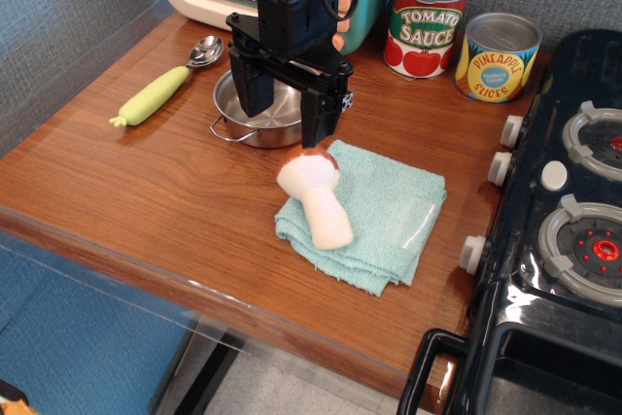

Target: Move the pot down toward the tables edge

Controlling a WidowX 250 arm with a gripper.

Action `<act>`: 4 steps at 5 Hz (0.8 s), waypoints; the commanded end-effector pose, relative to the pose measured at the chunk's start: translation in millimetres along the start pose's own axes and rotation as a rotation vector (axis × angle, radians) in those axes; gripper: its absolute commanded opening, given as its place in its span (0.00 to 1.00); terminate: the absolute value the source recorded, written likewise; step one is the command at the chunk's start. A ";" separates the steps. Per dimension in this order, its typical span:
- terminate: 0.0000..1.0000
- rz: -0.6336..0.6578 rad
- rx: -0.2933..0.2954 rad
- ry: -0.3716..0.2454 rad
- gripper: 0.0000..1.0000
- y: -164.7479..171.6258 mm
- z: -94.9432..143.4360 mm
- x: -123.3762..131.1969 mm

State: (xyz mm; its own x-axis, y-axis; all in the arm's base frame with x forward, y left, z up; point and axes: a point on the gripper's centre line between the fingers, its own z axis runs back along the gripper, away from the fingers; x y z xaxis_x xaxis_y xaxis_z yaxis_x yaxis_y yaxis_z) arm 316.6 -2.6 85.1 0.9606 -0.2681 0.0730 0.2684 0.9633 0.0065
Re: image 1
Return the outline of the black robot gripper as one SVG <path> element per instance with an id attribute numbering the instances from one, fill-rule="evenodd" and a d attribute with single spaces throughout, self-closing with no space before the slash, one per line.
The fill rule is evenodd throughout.
<path id="1" fill-rule="evenodd" d="M 233 13 L 230 71 L 249 118 L 274 102 L 274 82 L 301 93 L 301 144 L 315 148 L 332 135 L 343 112 L 353 66 L 332 37 L 338 0 L 257 0 L 257 17 Z"/>

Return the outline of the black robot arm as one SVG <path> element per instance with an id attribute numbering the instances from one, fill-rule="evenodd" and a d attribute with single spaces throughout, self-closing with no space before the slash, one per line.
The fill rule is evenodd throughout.
<path id="1" fill-rule="evenodd" d="M 254 17 L 230 14 L 230 70 L 244 113 L 252 118 L 272 106 L 274 84 L 300 93 L 301 144 L 314 148 L 336 130 L 352 93 L 351 63 L 333 43 L 339 0 L 257 0 Z"/>

